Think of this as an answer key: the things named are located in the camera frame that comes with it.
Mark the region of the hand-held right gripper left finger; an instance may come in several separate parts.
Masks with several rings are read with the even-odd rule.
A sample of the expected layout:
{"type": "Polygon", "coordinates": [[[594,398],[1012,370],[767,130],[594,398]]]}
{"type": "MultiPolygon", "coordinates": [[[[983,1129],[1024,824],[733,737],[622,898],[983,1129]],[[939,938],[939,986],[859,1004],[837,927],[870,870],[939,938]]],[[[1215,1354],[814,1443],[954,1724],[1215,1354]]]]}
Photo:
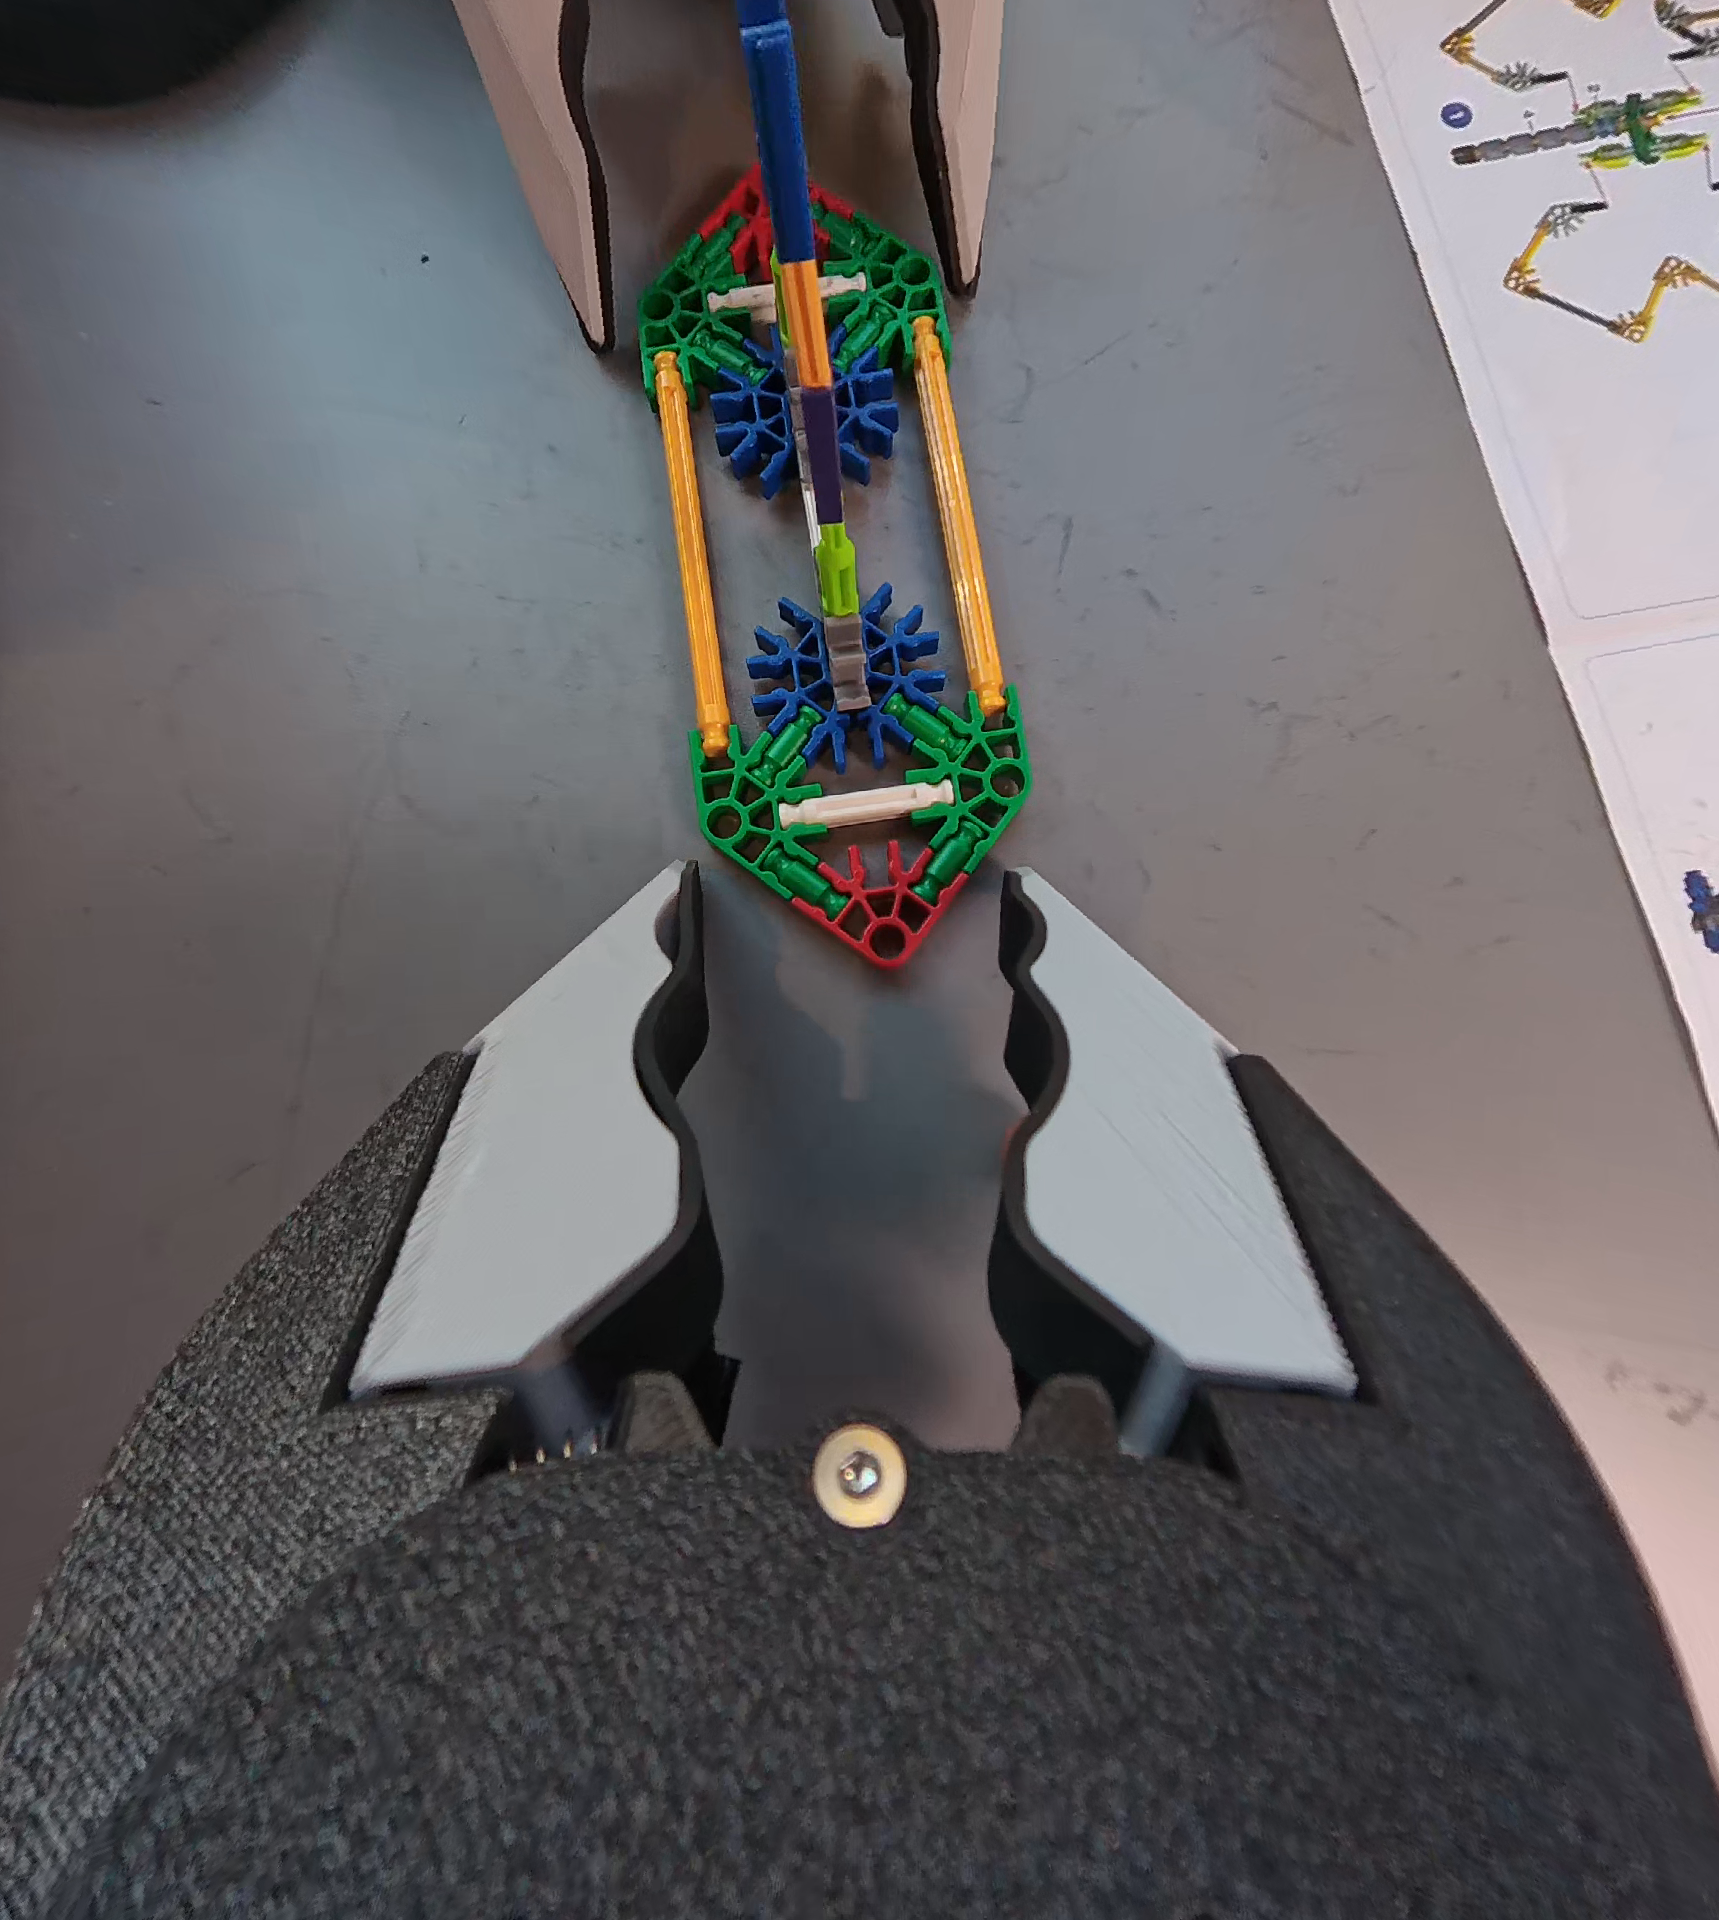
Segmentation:
{"type": "Polygon", "coordinates": [[[678,1107],[703,1046],[703,888],[675,861],[470,1046],[351,1394],[524,1378],[602,1403],[710,1374],[722,1263],[678,1107]]]}

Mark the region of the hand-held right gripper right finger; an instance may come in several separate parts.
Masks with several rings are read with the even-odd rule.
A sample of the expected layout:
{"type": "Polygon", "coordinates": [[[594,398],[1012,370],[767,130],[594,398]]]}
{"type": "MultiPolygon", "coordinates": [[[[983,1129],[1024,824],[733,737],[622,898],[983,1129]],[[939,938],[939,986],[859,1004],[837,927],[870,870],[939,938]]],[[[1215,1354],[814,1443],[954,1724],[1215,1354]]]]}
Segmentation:
{"type": "Polygon", "coordinates": [[[1092,1376],[1113,1403],[1198,1383],[1354,1394],[1215,1026],[1036,870],[1003,878],[1004,1068],[992,1312],[1021,1394],[1092,1376]]]}

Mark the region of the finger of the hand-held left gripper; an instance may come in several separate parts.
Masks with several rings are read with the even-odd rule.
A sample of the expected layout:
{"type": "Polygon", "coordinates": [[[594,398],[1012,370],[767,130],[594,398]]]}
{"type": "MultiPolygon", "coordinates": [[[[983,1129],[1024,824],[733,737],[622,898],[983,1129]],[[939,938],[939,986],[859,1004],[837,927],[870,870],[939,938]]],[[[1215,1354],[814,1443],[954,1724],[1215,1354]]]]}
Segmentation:
{"type": "Polygon", "coordinates": [[[615,345],[608,193],[583,98],[590,3],[456,3],[587,345],[615,345]]]}
{"type": "Polygon", "coordinates": [[[902,40],[909,133],[951,296],[975,296],[996,133],[1004,3],[873,3],[902,40]]]}

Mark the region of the multicolour rod connector toy figure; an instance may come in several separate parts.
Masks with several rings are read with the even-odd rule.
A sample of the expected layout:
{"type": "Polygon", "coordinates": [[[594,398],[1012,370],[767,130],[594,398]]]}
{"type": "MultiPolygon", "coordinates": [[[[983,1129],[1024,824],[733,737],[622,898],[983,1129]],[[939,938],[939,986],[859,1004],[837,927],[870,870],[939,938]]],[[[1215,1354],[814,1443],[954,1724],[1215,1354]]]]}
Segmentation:
{"type": "Polygon", "coordinates": [[[830,684],[837,709],[858,712],[867,707],[867,647],[858,598],[858,556],[842,511],[842,458],[805,160],[795,35],[785,3],[740,3],[736,28],[774,227],[775,312],[782,340],[793,354],[791,387],[802,486],[813,504],[813,556],[830,684]]]}

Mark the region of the red corner connector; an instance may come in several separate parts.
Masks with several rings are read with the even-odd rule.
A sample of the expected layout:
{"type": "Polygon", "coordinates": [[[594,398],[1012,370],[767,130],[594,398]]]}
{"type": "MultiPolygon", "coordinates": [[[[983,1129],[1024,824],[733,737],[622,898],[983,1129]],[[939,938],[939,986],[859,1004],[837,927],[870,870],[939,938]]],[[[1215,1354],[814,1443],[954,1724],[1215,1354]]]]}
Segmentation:
{"type": "Polygon", "coordinates": [[[895,838],[877,849],[852,845],[842,867],[817,864],[817,898],[799,895],[793,906],[870,965],[894,972],[919,955],[969,884],[969,870],[930,875],[932,861],[932,849],[904,857],[895,838]]]}

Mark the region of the green fan-shaped connector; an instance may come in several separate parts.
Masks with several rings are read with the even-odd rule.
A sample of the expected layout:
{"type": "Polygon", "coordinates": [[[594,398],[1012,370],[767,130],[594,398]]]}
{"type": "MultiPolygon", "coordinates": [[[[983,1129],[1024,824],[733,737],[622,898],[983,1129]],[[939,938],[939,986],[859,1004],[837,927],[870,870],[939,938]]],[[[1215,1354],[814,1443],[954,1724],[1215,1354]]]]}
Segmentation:
{"type": "Polygon", "coordinates": [[[916,746],[909,746],[916,765],[904,782],[954,782],[957,804],[948,808],[925,808],[913,815],[913,820],[930,827],[932,845],[932,839],[948,820],[961,815],[978,817],[985,831],[989,854],[992,845],[1011,827],[1011,820],[1018,815],[1029,786],[1021,712],[1012,690],[1008,690],[1008,707],[996,714],[985,714],[978,694],[972,691],[965,712],[948,712],[957,714],[961,733],[965,733],[961,739],[957,760],[932,760],[925,755],[916,746]]]}
{"type": "Polygon", "coordinates": [[[782,829],[775,820],[775,804],[799,804],[802,799],[814,799],[824,789],[806,782],[806,765],[799,760],[788,765],[763,760],[759,739],[763,733],[747,748],[743,746],[740,728],[728,725],[728,746],[722,748],[722,755],[705,755],[703,733],[692,732],[690,769],[696,778],[697,824],[705,839],[733,864],[746,867],[763,881],[756,861],[771,843],[785,843],[799,852],[799,857],[817,861],[814,852],[805,839],[824,829],[782,829]]]}

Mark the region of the connector assembly with yellow rods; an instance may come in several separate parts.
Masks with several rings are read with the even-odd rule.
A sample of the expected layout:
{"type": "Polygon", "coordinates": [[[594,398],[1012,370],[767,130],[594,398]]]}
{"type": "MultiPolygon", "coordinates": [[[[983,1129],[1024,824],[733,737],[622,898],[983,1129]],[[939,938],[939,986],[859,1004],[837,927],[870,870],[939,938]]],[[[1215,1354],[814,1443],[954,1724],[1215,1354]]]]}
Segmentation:
{"type": "Polygon", "coordinates": [[[934,261],[824,186],[806,186],[817,266],[775,253],[775,215],[750,167],[640,298],[640,361],[658,422],[696,680],[697,746],[728,746],[725,658],[705,549],[692,409],[712,409],[731,468],[775,494],[799,482],[814,584],[832,588],[824,655],[837,709],[885,684],[867,663],[845,536],[824,541],[820,476],[866,482],[895,434],[895,373],[919,394],[969,690],[985,714],[1011,704],[985,552],[978,536],[948,330],[934,261]]]}

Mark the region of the short white rod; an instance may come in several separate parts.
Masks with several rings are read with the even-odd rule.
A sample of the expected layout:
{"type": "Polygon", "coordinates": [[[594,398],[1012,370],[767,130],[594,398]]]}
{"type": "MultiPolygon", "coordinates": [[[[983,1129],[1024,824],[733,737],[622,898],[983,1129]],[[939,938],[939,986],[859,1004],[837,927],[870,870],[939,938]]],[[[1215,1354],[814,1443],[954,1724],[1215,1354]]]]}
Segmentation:
{"type": "Polygon", "coordinates": [[[954,782],[902,782],[870,789],[842,789],[837,794],[802,799],[799,804],[779,801],[775,820],[782,829],[852,829],[866,824],[891,824],[913,817],[925,808],[948,808],[957,804],[954,782]]]}

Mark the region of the blue snowflake connector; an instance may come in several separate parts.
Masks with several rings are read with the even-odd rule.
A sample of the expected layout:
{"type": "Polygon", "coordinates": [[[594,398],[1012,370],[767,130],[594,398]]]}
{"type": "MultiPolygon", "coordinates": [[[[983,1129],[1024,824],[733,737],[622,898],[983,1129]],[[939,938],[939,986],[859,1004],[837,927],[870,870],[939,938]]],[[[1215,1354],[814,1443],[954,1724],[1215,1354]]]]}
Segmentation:
{"type": "Polygon", "coordinates": [[[767,716],[771,733],[788,732],[799,714],[813,707],[817,719],[810,723],[799,754],[806,765],[830,755],[837,774],[845,774],[849,737],[858,733],[870,746],[870,761],[885,768],[885,748],[895,743],[898,748],[913,746],[913,732],[885,712],[891,698],[902,698],[906,707],[939,712],[947,672],[941,668],[925,668],[922,662],[934,655],[941,637],[925,630],[925,608],[913,606],[906,614],[891,620],[894,585],[881,584],[863,603],[863,642],[867,655],[867,707],[837,709],[837,694],[832,690],[824,617],[806,610],[795,601],[779,601],[785,634],[756,628],[759,652],[747,655],[746,670],[756,687],[753,712],[767,716]]]}

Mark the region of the white instruction sheet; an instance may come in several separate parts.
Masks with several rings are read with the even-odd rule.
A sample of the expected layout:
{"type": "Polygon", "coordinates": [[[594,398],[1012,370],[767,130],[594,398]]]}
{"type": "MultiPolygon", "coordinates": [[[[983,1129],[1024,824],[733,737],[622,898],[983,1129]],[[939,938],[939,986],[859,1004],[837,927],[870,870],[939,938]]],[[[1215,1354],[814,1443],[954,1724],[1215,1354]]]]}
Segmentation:
{"type": "Polygon", "coordinates": [[[1719,1127],[1719,3],[1331,3],[1719,1127]]]}

